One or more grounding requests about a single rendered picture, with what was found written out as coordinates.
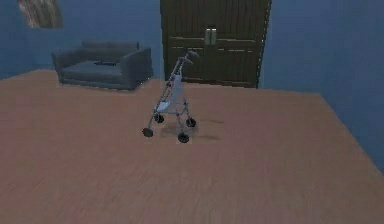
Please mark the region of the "dark wooden cupboard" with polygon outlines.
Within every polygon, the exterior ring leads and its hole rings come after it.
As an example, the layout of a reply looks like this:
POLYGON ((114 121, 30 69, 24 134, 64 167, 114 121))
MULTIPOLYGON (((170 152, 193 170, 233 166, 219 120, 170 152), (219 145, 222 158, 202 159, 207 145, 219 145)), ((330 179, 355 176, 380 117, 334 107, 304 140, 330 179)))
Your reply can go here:
POLYGON ((257 87, 271 7, 272 0, 160 0, 164 75, 192 50, 199 57, 185 82, 257 87), (204 43, 207 28, 217 29, 215 45, 204 43))

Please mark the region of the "framed wall picture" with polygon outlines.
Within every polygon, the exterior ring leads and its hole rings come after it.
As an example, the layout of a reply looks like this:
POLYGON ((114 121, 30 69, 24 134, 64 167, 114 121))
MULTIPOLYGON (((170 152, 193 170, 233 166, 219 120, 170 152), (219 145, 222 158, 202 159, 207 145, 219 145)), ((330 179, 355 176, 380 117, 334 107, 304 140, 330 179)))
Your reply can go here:
POLYGON ((57 0, 17 0, 26 24, 31 28, 62 28, 57 0))

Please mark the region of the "grey folding stroller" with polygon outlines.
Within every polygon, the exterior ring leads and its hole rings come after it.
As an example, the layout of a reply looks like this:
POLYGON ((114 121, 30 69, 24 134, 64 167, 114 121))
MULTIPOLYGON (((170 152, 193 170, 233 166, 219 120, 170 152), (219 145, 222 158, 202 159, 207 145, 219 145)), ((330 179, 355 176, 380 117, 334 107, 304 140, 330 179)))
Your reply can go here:
POLYGON ((191 116, 189 111, 189 103, 185 97, 182 85, 183 68, 186 63, 192 64, 191 57, 198 57, 199 54, 192 50, 187 50, 184 56, 180 56, 171 72, 168 80, 165 82, 162 95, 153 107, 151 118, 147 126, 142 130, 145 137, 152 137, 153 130, 151 128, 152 122, 164 122, 164 114, 175 115, 179 125, 179 133, 177 135, 178 141, 181 143, 188 143, 190 140, 186 131, 189 128, 194 128, 197 121, 191 116))

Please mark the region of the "grey blue sofa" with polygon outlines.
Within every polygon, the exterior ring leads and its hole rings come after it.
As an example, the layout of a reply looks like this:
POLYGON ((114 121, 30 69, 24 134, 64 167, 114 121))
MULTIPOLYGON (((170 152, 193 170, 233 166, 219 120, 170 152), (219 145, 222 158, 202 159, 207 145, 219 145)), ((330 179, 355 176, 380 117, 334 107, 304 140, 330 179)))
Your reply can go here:
POLYGON ((130 91, 154 75, 151 48, 133 41, 83 40, 51 56, 60 84, 130 91), (97 61, 118 64, 100 66, 97 61))

